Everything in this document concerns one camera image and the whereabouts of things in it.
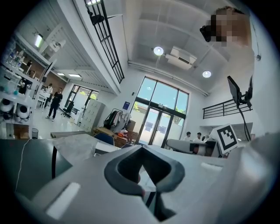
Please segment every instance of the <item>shelf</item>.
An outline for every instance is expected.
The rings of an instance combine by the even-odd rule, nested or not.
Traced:
[[[3,64],[4,67],[10,69],[11,71],[15,72],[17,75],[31,81],[32,83],[35,83],[36,85],[39,85],[39,82],[36,79],[32,79],[31,77],[29,77],[28,75],[22,73],[20,70],[12,67],[10,64],[6,63],[6,62],[1,62]]]
[[[20,124],[20,125],[30,125],[30,121],[16,121],[14,118],[11,118],[11,119],[8,119],[8,120],[5,120],[3,117],[0,118],[0,123],[1,122],[5,122],[5,123],[8,123],[8,124]]]
[[[12,102],[22,104],[25,106],[29,106],[29,107],[33,107],[34,103],[35,103],[35,100],[32,100],[30,97],[25,99],[21,95],[8,94],[8,93],[4,93],[4,92],[0,92],[0,98],[1,99],[4,98],[4,99],[10,100]]]
[[[43,57],[42,54],[40,54],[33,46],[31,46],[19,32],[15,32],[15,35],[17,39],[28,49],[32,54],[34,54],[36,57],[38,57],[42,62],[44,62],[46,65],[49,65],[50,62]]]

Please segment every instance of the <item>black cable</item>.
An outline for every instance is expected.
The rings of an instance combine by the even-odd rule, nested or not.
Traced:
[[[248,138],[248,136],[246,134],[245,124],[244,124],[244,132],[245,132],[245,136],[246,136],[247,141],[249,141],[249,138]]]
[[[242,113],[242,110],[238,107],[238,110],[239,110],[239,112],[240,112],[240,114],[241,114],[241,116],[242,116],[242,118],[243,118],[243,121],[244,121],[244,131],[245,131],[245,135],[246,135],[246,131],[247,131],[247,134],[248,134],[248,136],[246,135],[246,138],[247,138],[247,141],[251,141],[251,137],[250,137],[250,133],[249,133],[249,131],[248,131],[248,127],[247,127],[247,124],[246,124],[246,122],[245,122],[245,118],[244,118],[244,115],[243,115],[243,113]]]

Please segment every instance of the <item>white floor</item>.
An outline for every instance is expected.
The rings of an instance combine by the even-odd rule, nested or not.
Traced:
[[[49,106],[47,106],[44,111],[37,107],[34,111],[33,116],[33,128],[39,130],[38,139],[52,138],[51,132],[67,132],[67,131],[82,131],[82,129],[71,122],[70,118],[64,117],[62,111],[57,109],[56,118],[52,122],[53,113],[50,119],[46,119],[49,113]]]

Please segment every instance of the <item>staircase railing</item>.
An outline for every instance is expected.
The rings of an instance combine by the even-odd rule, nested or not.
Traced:
[[[97,36],[115,73],[115,76],[118,82],[121,83],[124,79],[123,70],[119,62],[119,57],[112,37],[104,1],[84,0],[84,2],[86,4],[87,12],[91,22],[95,28]]]
[[[240,104],[239,108],[242,110],[242,112],[250,111],[247,104]],[[213,118],[213,117],[221,117],[231,114],[239,113],[239,110],[236,107],[236,103],[233,101],[233,99],[218,103],[216,105],[203,108],[203,119],[205,118]]]

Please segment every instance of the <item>blue sign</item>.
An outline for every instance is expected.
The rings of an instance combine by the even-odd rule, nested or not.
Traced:
[[[122,108],[127,110],[129,106],[130,106],[130,103],[129,102],[125,102]]]

